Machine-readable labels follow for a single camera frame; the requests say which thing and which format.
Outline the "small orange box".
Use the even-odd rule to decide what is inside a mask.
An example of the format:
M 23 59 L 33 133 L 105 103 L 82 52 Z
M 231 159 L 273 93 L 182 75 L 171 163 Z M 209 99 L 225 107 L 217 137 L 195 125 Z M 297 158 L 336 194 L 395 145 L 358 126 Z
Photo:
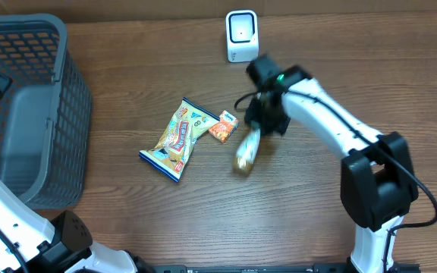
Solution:
M 238 124 L 239 120 L 231 113 L 224 110 L 219 115 L 219 122 L 209 128 L 209 133 L 221 143 L 225 143 L 227 139 L 237 129 Z

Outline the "white tube gold cap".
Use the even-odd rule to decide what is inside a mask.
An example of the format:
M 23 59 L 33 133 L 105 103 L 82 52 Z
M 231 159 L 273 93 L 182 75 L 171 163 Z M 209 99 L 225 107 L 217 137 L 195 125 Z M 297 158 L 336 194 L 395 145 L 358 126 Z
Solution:
M 238 146 L 233 160 L 233 167 L 239 174 L 247 176 L 253 169 L 259 150 L 261 131 L 252 128 Z

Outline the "yellow snack bag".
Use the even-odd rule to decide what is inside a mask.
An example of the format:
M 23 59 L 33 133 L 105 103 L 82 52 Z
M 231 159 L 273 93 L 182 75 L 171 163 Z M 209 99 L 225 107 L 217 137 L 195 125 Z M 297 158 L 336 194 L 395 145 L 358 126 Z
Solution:
M 158 143 L 140 151 L 140 158 L 178 182 L 197 140 L 219 122 L 219 117 L 183 98 Z

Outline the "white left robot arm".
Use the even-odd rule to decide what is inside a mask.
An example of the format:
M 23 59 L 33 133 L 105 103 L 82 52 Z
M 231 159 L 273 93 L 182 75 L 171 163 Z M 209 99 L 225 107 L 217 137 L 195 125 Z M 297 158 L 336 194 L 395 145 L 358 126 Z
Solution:
M 48 221 L 0 181 L 0 271 L 151 272 L 140 257 L 93 242 L 69 211 Z

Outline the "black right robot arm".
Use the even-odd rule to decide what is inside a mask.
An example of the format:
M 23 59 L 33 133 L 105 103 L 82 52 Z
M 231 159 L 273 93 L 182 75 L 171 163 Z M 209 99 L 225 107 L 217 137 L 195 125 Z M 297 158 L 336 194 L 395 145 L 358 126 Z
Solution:
M 356 224 L 354 250 L 336 272 L 418 272 L 392 258 L 395 227 L 418 196 L 406 140 L 383 134 L 344 110 L 299 66 L 281 69 L 269 56 L 251 61 L 256 86 L 245 121 L 264 135 L 284 134 L 290 120 L 307 126 L 341 161 L 341 202 Z

